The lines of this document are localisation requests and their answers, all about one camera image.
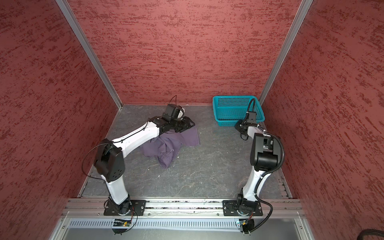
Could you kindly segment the teal plastic basket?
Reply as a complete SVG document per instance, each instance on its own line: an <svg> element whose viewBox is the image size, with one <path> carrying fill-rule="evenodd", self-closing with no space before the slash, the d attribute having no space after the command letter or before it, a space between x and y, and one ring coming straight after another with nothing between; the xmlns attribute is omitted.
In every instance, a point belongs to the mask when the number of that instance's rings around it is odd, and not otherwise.
<svg viewBox="0 0 384 240"><path fill-rule="evenodd" d="M213 111L220 127L234 127L237 121L246 117L247 112L256 112L256 123L265 121L264 112L255 96L215 96Z"/></svg>

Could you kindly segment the purple trousers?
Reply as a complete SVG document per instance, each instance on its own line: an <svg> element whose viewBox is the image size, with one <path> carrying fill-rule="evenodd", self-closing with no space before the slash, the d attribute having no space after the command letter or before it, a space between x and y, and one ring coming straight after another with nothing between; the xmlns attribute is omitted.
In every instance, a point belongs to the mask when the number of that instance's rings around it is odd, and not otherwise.
<svg viewBox="0 0 384 240"><path fill-rule="evenodd" d="M145 157L154 157L158 160L163 169L171 166L177 158L183 146L195 147L200 144L198 129L192 127L182 133L175 131L166 132L153 138L140 146L141 152Z"/></svg>

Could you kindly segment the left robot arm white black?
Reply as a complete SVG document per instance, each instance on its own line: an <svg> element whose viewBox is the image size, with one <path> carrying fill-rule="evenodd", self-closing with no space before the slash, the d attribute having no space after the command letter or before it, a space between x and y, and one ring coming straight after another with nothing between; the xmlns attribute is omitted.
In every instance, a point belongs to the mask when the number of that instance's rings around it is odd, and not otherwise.
<svg viewBox="0 0 384 240"><path fill-rule="evenodd" d="M168 131L182 133L194 126L195 123L188 117L178 120L153 117L131 133L112 141L104 139L101 144L97 145L94 166L106 183L109 192L107 200L109 209L120 216L127 216L134 211L123 177L126 169L124 158L129 153Z"/></svg>

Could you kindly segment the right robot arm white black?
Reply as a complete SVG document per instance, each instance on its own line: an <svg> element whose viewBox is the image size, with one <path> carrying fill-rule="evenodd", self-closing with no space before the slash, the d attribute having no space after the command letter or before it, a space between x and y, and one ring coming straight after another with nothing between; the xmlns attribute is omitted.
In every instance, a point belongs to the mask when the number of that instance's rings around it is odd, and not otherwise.
<svg viewBox="0 0 384 240"><path fill-rule="evenodd" d="M241 136L247 136L253 141L250 154L252 170L236 202L238 214L250 216L261 212L261 190L268 177L281 168L282 144L259 124L239 120L235 129Z"/></svg>

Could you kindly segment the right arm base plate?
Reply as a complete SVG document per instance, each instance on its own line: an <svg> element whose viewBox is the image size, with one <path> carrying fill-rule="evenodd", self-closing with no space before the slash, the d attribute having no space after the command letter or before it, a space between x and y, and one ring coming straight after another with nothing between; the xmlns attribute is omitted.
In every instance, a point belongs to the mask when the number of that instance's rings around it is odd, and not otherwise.
<svg viewBox="0 0 384 240"><path fill-rule="evenodd" d="M224 216L259 217L263 215L261 203L258 201L224 200L222 203Z"/></svg>

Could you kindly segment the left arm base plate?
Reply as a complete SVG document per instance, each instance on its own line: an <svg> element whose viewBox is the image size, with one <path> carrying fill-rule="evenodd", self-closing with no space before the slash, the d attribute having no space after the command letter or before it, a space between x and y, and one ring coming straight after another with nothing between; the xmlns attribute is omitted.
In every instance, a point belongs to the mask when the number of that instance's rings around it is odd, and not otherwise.
<svg viewBox="0 0 384 240"><path fill-rule="evenodd" d="M108 198L104 203L104 216L142 216L146 207L145 200L126 200L120 205Z"/></svg>

